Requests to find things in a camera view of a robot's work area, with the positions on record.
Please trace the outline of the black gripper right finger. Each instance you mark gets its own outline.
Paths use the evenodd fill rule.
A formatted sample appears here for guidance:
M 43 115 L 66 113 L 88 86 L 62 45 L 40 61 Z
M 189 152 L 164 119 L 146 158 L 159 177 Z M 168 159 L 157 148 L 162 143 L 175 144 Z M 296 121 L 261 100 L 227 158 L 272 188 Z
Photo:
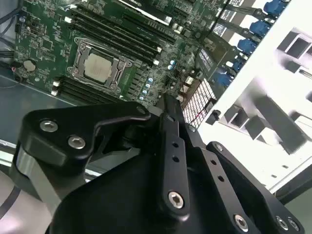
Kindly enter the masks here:
M 196 175 L 200 211 L 212 218 L 214 234 L 303 234 L 299 220 L 261 184 L 223 145 L 205 145 L 199 132 L 179 111 L 180 133 L 187 162 Z

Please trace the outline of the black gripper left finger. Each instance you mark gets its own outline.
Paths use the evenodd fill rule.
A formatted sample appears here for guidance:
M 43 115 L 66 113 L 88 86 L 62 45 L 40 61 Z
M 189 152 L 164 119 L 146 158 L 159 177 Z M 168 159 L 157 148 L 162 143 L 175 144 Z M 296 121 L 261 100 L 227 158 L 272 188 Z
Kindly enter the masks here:
M 137 102 L 35 110 L 22 120 L 14 163 L 54 215 L 73 191 L 143 155 L 181 156 L 180 103 L 162 97 L 156 116 Z

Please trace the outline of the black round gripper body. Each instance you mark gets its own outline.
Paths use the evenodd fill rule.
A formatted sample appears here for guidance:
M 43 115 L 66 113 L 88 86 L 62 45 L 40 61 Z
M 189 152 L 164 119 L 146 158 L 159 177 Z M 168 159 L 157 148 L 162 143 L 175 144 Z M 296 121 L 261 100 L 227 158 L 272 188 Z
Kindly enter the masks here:
M 70 193 L 53 234 L 213 234 L 200 211 L 196 175 L 181 156 L 137 156 Z

